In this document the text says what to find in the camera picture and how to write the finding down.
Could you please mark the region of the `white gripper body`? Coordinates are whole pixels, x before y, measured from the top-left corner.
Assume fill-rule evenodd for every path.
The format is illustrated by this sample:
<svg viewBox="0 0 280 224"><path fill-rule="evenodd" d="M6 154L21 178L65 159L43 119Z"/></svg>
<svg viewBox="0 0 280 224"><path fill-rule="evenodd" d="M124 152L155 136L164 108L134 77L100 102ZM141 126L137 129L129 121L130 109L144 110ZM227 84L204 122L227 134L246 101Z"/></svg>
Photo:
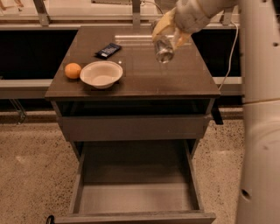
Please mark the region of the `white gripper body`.
<svg viewBox="0 0 280 224"><path fill-rule="evenodd" d="M178 0L174 21L182 32L192 34L210 23L212 12L212 0Z"/></svg>

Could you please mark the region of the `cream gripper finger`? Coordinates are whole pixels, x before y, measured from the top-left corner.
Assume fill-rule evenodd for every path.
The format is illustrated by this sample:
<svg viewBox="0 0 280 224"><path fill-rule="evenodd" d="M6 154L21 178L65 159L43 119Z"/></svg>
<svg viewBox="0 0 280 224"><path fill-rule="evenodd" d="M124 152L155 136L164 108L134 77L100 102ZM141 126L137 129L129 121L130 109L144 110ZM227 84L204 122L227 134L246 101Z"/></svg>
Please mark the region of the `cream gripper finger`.
<svg viewBox="0 0 280 224"><path fill-rule="evenodd" d="M191 35L189 33L184 33L180 29L177 29L174 34L174 46L176 48L181 47L190 37Z"/></svg>
<svg viewBox="0 0 280 224"><path fill-rule="evenodd" d="M175 31L175 17L176 9L173 8L166 12L156 23L152 32L152 40L156 41L162 35L172 35Z"/></svg>

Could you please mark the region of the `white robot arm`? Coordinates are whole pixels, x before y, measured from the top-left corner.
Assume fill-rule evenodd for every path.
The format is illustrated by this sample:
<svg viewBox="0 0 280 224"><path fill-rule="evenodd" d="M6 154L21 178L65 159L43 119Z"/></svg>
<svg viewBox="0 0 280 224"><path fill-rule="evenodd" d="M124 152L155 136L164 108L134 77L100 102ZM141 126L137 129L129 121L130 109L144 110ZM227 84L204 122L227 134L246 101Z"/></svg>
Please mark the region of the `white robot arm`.
<svg viewBox="0 0 280 224"><path fill-rule="evenodd" d="M152 33L175 48L219 12L240 10L245 153L236 224L280 224L279 0L178 0Z"/></svg>

